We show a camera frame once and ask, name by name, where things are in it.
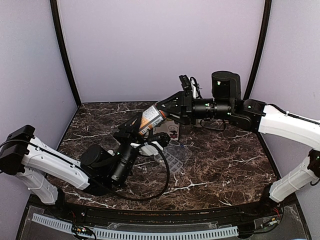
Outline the orange pill bottle grey cap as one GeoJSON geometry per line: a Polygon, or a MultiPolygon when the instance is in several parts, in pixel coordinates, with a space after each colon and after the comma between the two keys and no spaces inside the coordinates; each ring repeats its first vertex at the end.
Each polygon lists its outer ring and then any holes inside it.
{"type": "Polygon", "coordinates": [[[152,130],[158,124],[162,123],[165,119],[166,118],[163,118],[162,115],[158,112],[155,104],[150,106],[142,113],[139,134],[141,136],[145,135],[148,131],[152,130]]]}

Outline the clear plastic pill organizer box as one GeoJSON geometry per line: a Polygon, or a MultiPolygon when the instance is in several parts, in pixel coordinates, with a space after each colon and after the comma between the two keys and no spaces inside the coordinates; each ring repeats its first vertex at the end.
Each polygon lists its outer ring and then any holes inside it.
{"type": "Polygon", "coordinates": [[[179,173],[193,154],[191,150],[176,140],[171,140],[162,153],[167,160],[171,174],[179,173]]]}

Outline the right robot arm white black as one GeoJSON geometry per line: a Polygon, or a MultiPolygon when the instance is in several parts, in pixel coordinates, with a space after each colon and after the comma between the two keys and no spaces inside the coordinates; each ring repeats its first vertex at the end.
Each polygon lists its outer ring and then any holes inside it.
{"type": "Polygon", "coordinates": [[[196,120],[226,120],[230,125],[252,133],[270,134],[309,146],[307,157],[294,170],[264,189],[255,213],[266,217],[292,193],[320,177],[320,122],[285,111],[275,104],[241,98],[237,73],[216,71],[211,75],[212,98],[195,98],[191,79],[179,76],[182,91],[157,102],[156,107],[183,125],[196,120]]]}

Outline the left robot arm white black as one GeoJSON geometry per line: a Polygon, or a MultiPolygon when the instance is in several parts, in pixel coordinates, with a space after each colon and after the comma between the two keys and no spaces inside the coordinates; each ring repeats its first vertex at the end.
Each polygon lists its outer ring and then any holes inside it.
{"type": "Polygon", "coordinates": [[[79,160],[58,152],[34,135],[35,128],[25,125],[12,132],[0,145],[0,171],[15,176],[60,218],[71,213],[64,193],[48,182],[44,173],[59,178],[93,196],[121,188],[130,175],[145,141],[140,133],[142,115],[127,121],[115,133],[117,151],[91,145],[79,160]]]}

